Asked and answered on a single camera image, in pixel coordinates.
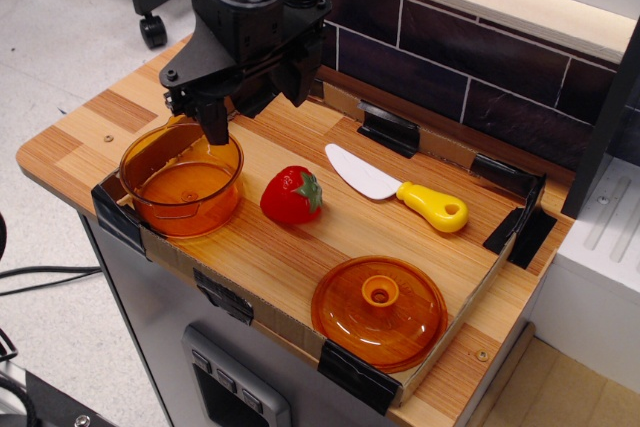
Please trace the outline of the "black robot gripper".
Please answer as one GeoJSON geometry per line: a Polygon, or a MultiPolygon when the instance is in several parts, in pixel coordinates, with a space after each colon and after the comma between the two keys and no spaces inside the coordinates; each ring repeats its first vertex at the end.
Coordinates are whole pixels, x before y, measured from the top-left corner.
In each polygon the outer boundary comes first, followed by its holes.
{"type": "Polygon", "coordinates": [[[210,145],[229,143],[232,105],[259,114],[283,95],[295,107],[308,97],[322,61],[329,0],[191,0],[195,29],[161,70],[165,102],[197,118],[210,145]]]}

